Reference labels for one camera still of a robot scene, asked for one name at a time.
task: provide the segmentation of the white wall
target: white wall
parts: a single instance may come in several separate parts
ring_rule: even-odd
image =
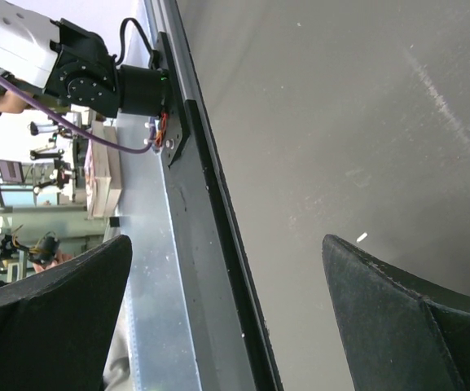
[[[118,54],[121,49],[119,43],[121,21],[136,15],[139,0],[10,0],[10,2],[53,20],[65,18],[86,30],[97,33],[106,42],[108,51],[111,54]]]

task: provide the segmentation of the robotic arm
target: robotic arm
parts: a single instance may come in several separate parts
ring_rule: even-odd
[[[0,68],[66,103],[108,117],[159,116],[169,83],[159,69],[121,65],[103,39],[0,0]]]

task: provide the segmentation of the cable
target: cable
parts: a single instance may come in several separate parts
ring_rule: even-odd
[[[128,23],[131,22],[134,24],[135,28],[137,28],[138,34],[142,38],[144,42],[144,46],[147,49],[147,52],[150,54],[150,56],[153,56],[153,49],[152,46],[150,45],[149,40],[147,39],[146,33],[144,32],[143,26],[140,25],[138,20],[135,18],[126,18],[122,20],[121,23],[121,30],[119,31],[119,38],[121,40],[121,55],[119,55],[119,59],[115,61],[115,65],[121,65],[122,62],[124,61],[124,58],[126,56],[126,27],[128,26]]]
[[[105,140],[103,138],[97,137],[93,135],[92,133],[86,132],[85,130],[79,128],[78,126],[75,126],[73,123],[70,121],[67,121],[64,119],[62,116],[57,114],[56,112],[53,112],[50,110],[47,106],[42,104],[41,102],[38,102],[36,99],[32,98],[31,96],[26,95],[23,91],[21,91],[19,88],[14,86],[12,83],[10,83],[8,80],[2,78],[0,76],[0,85],[7,90],[13,92],[17,96],[19,96],[21,99],[23,99],[26,103],[28,103],[30,106],[33,106],[37,110],[40,110],[44,112],[50,119],[59,122],[62,126],[65,128],[70,129],[72,132],[80,134],[81,136],[84,136],[92,141],[95,141],[96,143],[103,144],[106,147],[110,147],[113,149],[117,149],[119,151],[123,152],[128,152],[128,153],[133,153],[133,154],[141,154],[144,152],[148,152],[152,148],[152,140],[155,138],[155,132],[152,131],[150,134],[150,138],[147,141],[147,146],[144,148],[140,149],[135,149],[135,148],[129,148],[129,147],[123,147],[121,145],[111,143],[108,140]]]

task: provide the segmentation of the purple cable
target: purple cable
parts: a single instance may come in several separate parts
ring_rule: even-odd
[[[105,140],[103,138],[97,137],[93,135],[92,133],[86,132],[85,130],[79,128],[78,126],[75,126],[72,122],[65,120],[62,116],[60,116],[56,112],[51,111],[44,104],[38,102],[36,99],[32,98],[31,96],[26,95],[23,91],[21,91],[19,88],[17,88],[16,86],[14,86],[12,83],[10,83],[8,80],[6,80],[5,78],[1,76],[0,76],[0,85],[9,91],[12,91],[14,94],[18,95],[21,99],[23,99],[30,106],[33,106],[37,110],[44,112],[50,119],[57,121],[65,128],[70,129],[72,132],[80,134],[81,136],[87,137],[88,139],[92,141],[103,144],[106,147],[110,147],[110,148],[117,149],[123,152],[128,152],[128,153],[141,154],[144,152],[148,152],[153,145],[152,140],[155,138],[155,135],[156,135],[156,130],[154,130],[153,126],[150,126],[150,138],[148,139],[146,147],[140,148],[140,149],[123,147],[121,145],[111,143],[108,140]]]

